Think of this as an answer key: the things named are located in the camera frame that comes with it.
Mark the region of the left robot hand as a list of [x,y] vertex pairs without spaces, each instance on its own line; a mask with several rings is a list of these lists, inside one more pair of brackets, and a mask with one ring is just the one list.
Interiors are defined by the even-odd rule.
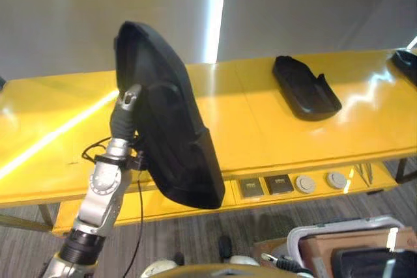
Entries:
[[141,94],[141,85],[132,85],[120,94],[110,116],[111,139],[106,148],[106,156],[122,160],[131,154],[132,142],[136,127],[134,124],[134,109]]

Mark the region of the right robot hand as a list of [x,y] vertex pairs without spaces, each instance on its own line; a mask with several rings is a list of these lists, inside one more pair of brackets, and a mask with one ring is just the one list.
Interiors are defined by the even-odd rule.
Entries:
[[261,253],[261,259],[272,263],[278,269],[295,273],[299,277],[314,277],[313,272],[311,270],[302,267],[297,261],[293,260],[291,257],[274,257],[267,253]]

